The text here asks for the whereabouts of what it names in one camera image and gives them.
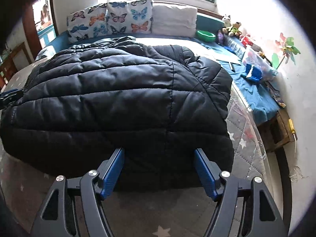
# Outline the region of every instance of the white pillow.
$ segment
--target white pillow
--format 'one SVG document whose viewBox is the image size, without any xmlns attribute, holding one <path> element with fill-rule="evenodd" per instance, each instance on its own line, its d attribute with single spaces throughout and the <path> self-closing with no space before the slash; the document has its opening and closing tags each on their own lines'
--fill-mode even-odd
<svg viewBox="0 0 316 237">
<path fill-rule="evenodd" d="M 106 4 L 101 3 L 86 9 L 76 11 L 67 16 L 67 32 L 71 43 L 83 39 L 105 36 Z"/>
<path fill-rule="evenodd" d="M 193 37 L 197 8 L 184 5 L 154 3 L 151 32 L 156 35 Z"/>
<path fill-rule="evenodd" d="M 112 34 L 150 33 L 153 0 L 108 2 L 107 23 Z"/>
</svg>

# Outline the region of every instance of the plastic bag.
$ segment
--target plastic bag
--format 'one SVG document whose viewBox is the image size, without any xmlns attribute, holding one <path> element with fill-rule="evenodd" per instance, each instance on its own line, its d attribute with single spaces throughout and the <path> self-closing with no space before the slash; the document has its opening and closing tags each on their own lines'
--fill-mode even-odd
<svg viewBox="0 0 316 237">
<path fill-rule="evenodd" d="M 256 68 L 262 71 L 262 80 L 271 81 L 277 75 L 278 71 L 270 66 L 267 62 L 263 60 L 250 45 L 247 45 L 246 52 L 242 58 L 242 63 L 254 65 Z"/>
</svg>

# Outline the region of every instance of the orange butterfly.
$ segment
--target orange butterfly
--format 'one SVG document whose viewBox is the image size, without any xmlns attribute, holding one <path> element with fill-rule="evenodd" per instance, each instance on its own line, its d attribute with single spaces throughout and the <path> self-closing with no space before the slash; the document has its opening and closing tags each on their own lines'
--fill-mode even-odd
<svg viewBox="0 0 316 237">
<path fill-rule="evenodd" d="M 92 16 L 90 18 L 90 23 L 89 23 L 89 26 L 92 26 L 97 20 L 105 20 L 105 14 L 104 13 L 101 13 L 100 15 L 97 15 L 97 16 Z"/>
<path fill-rule="evenodd" d="M 146 21 L 143 25 L 131 24 L 132 32 L 136 33 L 138 30 L 147 31 L 148 21 Z"/>
</svg>

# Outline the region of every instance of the yellow handle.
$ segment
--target yellow handle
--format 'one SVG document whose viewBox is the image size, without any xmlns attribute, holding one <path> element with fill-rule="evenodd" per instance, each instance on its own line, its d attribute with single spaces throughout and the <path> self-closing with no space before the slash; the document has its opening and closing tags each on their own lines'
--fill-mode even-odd
<svg viewBox="0 0 316 237">
<path fill-rule="evenodd" d="M 290 125 L 291 132 L 294 134 L 295 133 L 295 129 L 294 129 L 294 125 L 293 125 L 292 119 L 289 119 L 289 125 Z"/>
</svg>

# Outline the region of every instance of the metal screw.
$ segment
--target metal screw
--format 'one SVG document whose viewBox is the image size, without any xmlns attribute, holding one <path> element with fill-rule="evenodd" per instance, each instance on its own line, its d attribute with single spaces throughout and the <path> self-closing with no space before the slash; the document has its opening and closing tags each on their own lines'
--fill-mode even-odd
<svg viewBox="0 0 316 237">
<path fill-rule="evenodd" d="M 96 170 L 90 170 L 89 171 L 89 176 L 95 176 L 97 174 L 98 174 L 98 171 L 96 171 Z"/>
<path fill-rule="evenodd" d="M 63 175 L 59 175 L 58 177 L 56 177 L 57 182 L 61 182 L 63 179 L 64 179 Z"/>
<path fill-rule="evenodd" d="M 254 180 L 257 183 L 261 183 L 262 182 L 262 179 L 260 177 L 258 177 L 258 176 L 256 176 Z"/>
<path fill-rule="evenodd" d="M 228 172 L 228 171 L 223 171 L 223 172 L 221 173 L 221 175 L 222 175 L 222 177 L 229 177 L 229 176 L 230 176 L 230 172 Z"/>
</svg>

